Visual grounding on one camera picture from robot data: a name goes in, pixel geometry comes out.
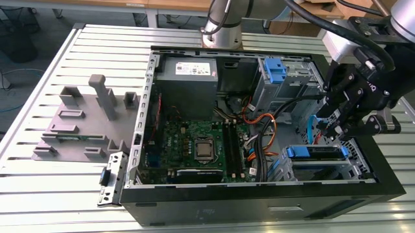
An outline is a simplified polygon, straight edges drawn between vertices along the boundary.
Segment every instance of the power supply label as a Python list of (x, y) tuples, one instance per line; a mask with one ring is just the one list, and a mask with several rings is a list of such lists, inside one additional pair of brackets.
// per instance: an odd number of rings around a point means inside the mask
[(209, 63), (179, 62), (176, 63), (176, 75), (211, 75)]

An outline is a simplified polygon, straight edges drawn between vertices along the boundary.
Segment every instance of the ram slot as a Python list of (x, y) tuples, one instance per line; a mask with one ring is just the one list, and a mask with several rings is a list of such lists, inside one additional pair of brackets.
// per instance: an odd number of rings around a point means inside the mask
[(224, 123), (221, 132), (223, 132), (223, 146), (225, 150), (227, 176), (235, 177), (235, 163), (232, 159), (231, 132), (228, 123)]
[(229, 124), (229, 134), (231, 134), (231, 150), (232, 150), (232, 161), (235, 167), (235, 173), (237, 176), (244, 178), (244, 173), (241, 172), (241, 157), (239, 149), (239, 137), (236, 132), (236, 124)]

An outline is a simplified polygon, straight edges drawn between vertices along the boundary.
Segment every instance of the green circuit board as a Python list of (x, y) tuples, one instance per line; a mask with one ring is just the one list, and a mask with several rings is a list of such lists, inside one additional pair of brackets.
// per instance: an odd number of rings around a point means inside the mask
[[(243, 156), (243, 136), (248, 129), (243, 124), (236, 125), (236, 133), (240, 145), (240, 156)], [(212, 143), (213, 157), (205, 161), (197, 160), (197, 143)], [(141, 175), (149, 183), (169, 183), (167, 173), (179, 169), (217, 169), (224, 172), (224, 183), (248, 182), (248, 171), (243, 164), (244, 178), (227, 176), (227, 158), (223, 141), (223, 123), (216, 121), (185, 121), (167, 122), (163, 132), (163, 145), (160, 155), (148, 155), (148, 168), (141, 169)]]

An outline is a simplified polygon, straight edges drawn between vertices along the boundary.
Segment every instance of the floor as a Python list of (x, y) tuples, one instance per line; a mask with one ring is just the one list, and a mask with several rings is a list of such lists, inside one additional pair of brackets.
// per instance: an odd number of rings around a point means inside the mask
[[(131, 13), (64, 10), (64, 17), (56, 19), (51, 9), (37, 8), (36, 10), (37, 13), (35, 16), (41, 30), (32, 34), (31, 38), (39, 50), (39, 56), (32, 62), (17, 64), (11, 62), (7, 56), (0, 52), (0, 69), (3, 73), (15, 69), (25, 68), (45, 70), (76, 22), (133, 27), (136, 17), (136, 21), (141, 22), (141, 26), (148, 26), (144, 14), (136, 14), (133, 17)], [(204, 26), (207, 18), (189, 18), (188, 16), (181, 16), (172, 18), (172, 21), (173, 23), (167, 23), (165, 16), (160, 15), (159, 27), (199, 29)], [(243, 22), (243, 31), (249, 33), (264, 33), (261, 21), (245, 20)], [(43, 73), (39, 71), (23, 70), (4, 76), (12, 83), (12, 89), (5, 91), (4, 89), (1, 90), (0, 86), (0, 136), (8, 130), (20, 109), (17, 108), (12, 111), (8, 110), (24, 104), (37, 81), (41, 78), (41, 74)]]

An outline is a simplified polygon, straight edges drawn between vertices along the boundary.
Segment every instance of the aluminum extrusion table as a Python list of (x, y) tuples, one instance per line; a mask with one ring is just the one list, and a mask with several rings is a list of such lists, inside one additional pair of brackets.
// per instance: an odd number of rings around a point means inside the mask
[[(199, 47), (196, 31), (87, 25), (73, 29), (0, 143), (0, 232), (91, 232), (147, 230), (119, 208), (97, 208), (99, 176), (105, 164), (32, 161), (32, 150), (61, 103), (64, 85), (83, 94), (91, 74), (107, 76), (115, 94), (141, 93), (149, 46)], [(328, 52), (307, 37), (243, 34), (245, 50)], [(403, 133), (375, 141), (407, 194), (385, 203), (319, 221), (151, 228), (157, 232), (415, 232), (415, 124), (406, 100), (392, 110)]]

